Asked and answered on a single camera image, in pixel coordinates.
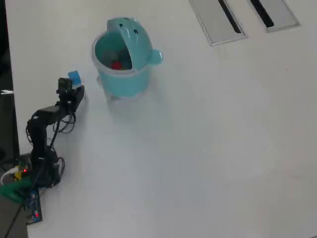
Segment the white tabletop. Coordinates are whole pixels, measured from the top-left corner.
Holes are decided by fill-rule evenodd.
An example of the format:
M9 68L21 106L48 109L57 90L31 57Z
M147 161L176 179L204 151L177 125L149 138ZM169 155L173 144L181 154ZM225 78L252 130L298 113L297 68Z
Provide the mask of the white tabletop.
M30 238L309 238L317 234L317 1L266 33L229 0L248 39L210 47L187 0L7 0L21 153L27 120L78 70L88 103L55 148L61 183ZM149 89L107 103L91 44L137 18L164 62Z

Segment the blue bin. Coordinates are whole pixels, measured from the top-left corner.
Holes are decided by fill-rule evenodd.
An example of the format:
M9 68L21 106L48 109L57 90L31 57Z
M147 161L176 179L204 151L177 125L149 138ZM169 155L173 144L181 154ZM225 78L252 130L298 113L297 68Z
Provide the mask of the blue bin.
M133 97L149 85L150 66L162 62L146 30L133 18L114 18L93 44L92 57L103 88L118 98ZM119 62L121 70L113 69Z

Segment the container lid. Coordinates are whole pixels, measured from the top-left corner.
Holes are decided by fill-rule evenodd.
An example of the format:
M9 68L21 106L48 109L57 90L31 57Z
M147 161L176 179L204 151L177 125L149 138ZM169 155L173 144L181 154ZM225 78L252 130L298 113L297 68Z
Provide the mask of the container lid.
M133 70L140 70L148 63L160 63L152 58L162 58L161 53L153 50L146 30L134 18L118 17L109 20L107 31L120 32L129 51Z

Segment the black cable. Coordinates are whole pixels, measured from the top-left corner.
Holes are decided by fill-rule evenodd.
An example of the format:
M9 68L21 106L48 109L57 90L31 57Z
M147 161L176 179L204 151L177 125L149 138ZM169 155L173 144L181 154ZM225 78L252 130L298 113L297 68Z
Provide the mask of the black cable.
M32 189L34 188L34 186L35 186L37 180L39 179L39 177L40 177L40 175L41 175L41 173L42 173L42 170L43 170L43 168L44 168L44 164L45 164L45 163L43 162L43 163L42 163L42 166L41 166L41 168L40 168L40 170L39 170L39 172L38 172L38 174L36 175L36 177L35 177L35 179L34 179L32 185L31 185L31 187L30 187L30 189L29 189L29 191L27 192L27 194L30 194L30 192L31 192ZM23 202L21 202L21 204L20 204L18 210L16 211L16 213L15 213L15 215L14 215L14 217L13 217L11 223L10 223L9 228L8 228L8 230L7 230L6 233L5 233L4 238L7 238L8 235L10 234L10 231L11 231L11 229L12 229L12 227L13 227L13 225L14 225L16 219L18 218L18 216L19 216L19 214L20 214L20 212L21 212L21 209L22 209L22 207L23 207L23 205L24 205L24 202L25 202L25 199L26 199L26 198L27 198L27 196L25 196L25 198L23 199Z
M52 146L52 150L56 153L54 145Z
M25 133L26 133L26 138L28 139L29 143L33 146L33 143L32 143L31 136L30 136L30 133L28 131L28 126L27 125L25 127Z
M72 113L72 118L73 118L74 120L73 120L73 121L70 120L70 122L67 124L67 127L68 127L68 125L70 125L70 124L73 125L72 128L71 128L69 131L62 130L61 133L63 133L63 134L68 134L68 133L71 133L71 132L73 131L73 129L74 129L74 127L75 127L75 123L76 123L76 115L75 115L75 113Z
M60 120L61 122L65 123L65 125L63 126L62 129L57 130L57 129L55 128L55 124L56 124L56 123L54 123L54 124L53 124L53 131L55 132L55 131L57 130L58 132L63 132L63 131L68 127L68 125L73 124L73 122L71 121L71 120L72 120L72 117L73 117L73 115L71 114L71 115L68 116L68 120L67 120L67 121L64 120L64 119Z
M64 173L64 170L65 170L65 160L63 157L59 157L58 158L58 161L61 160L61 169L60 169L60 173L59 173L59 176L62 177L63 176L63 173Z
M59 129L59 124L60 124L60 120L57 121L57 130L54 132L54 135L53 135L53 138L52 138L52 141L51 141L51 144L49 146L49 150L51 150L51 148L53 147L53 144L54 144L54 141L56 139L56 136L57 136L57 132L58 132L58 129Z

